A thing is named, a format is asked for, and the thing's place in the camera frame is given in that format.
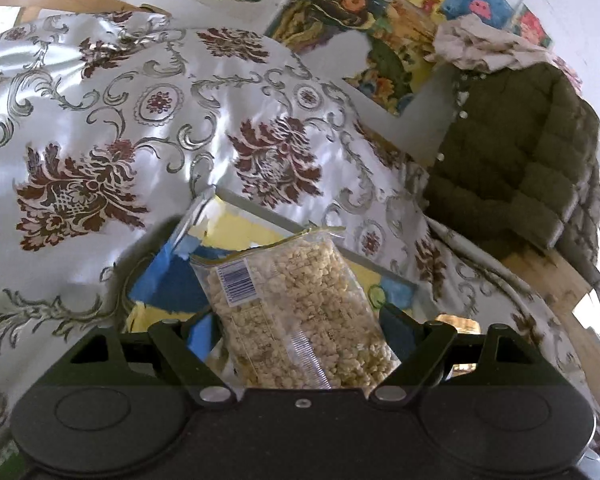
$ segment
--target metal screw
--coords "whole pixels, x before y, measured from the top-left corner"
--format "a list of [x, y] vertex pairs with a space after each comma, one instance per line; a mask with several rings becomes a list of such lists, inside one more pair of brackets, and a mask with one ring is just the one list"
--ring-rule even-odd
[[231, 391], [224, 386], [208, 386], [200, 390], [200, 399], [205, 402], [226, 402], [231, 399]]
[[407, 392], [400, 386], [380, 386], [375, 391], [376, 399], [382, 402], [400, 402], [406, 399]]

